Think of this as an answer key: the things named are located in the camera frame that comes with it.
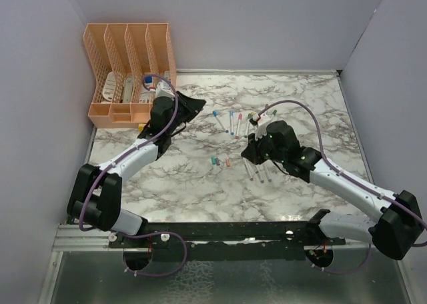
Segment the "teal marker pen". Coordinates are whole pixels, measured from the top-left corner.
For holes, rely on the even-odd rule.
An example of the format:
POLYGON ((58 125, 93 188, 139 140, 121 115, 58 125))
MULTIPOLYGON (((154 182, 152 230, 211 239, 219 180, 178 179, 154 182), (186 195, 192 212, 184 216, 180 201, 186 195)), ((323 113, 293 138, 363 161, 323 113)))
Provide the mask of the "teal marker pen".
POLYGON ((268 166, 266 165, 266 163, 264 163, 263 165, 263 168, 264 168, 264 172, 265 172, 265 174, 266 174, 266 178, 267 178, 267 180, 268 180, 268 182, 272 182, 272 177, 271 177, 271 175, 270 175, 270 171, 269 171, 269 169, 268 169, 268 166))

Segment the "grey marker pen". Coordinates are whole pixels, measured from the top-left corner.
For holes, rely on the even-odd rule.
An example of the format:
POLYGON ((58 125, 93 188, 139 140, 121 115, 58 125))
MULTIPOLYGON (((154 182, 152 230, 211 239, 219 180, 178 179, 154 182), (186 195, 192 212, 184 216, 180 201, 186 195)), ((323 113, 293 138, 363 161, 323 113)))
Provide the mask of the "grey marker pen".
POLYGON ((256 172, 256 175, 258 177, 258 180, 260 181, 260 183, 264 183, 264 180, 261 176, 260 168, 258 167, 258 165, 254 165, 254 168, 255 168, 255 172, 256 172))

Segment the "peach marker pen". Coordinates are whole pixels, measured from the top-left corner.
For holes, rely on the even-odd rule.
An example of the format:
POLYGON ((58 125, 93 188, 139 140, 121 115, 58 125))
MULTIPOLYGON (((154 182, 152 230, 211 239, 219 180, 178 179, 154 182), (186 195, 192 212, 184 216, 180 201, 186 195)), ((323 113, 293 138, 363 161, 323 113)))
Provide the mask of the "peach marker pen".
POLYGON ((252 175, 251 168, 250 168, 250 166, 248 165, 248 162, 245 159, 243 161, 244 161, 244 166, 245 166, 247 174, 248 174, 248 178, 250 179, 250 181, 253 181, 254 177, 252 175))

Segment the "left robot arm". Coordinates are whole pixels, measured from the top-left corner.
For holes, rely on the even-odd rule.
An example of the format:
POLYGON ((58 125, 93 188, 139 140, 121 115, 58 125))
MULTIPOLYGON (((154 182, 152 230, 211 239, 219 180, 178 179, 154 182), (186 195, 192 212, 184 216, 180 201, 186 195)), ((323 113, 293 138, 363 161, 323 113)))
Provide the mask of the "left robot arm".
POLYGON ((118 156, 99 165, 86 163, 78 173, 67 204, 67 214, 79 221, 81 230, 98 229, 124 234, 133 247, 147 240, 142 227, 146 219, 121 208, 123 184, 143 167, 164 155, 173 136, 183 131, 205 106, 203 99, 194 99, 181 92, 158 95, 150 118, 137 139, 118 156))

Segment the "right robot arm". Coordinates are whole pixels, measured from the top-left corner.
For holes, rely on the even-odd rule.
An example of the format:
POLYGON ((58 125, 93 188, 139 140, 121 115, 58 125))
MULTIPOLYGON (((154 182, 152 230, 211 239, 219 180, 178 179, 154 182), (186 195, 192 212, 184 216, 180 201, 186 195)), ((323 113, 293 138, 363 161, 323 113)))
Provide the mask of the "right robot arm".
POLYGON ((301 145, 285 121, 267 123, 249 134, 241 156, 254 165, 280 164, 288 175, 326 189, 363 212, 358 217, 325 211, 306 229, 315 245, 329 238, 352 239, 371 243, 385 256, 401 260, 424 230, 412 193, 395 193, 345 171, 321 151, 301 145))

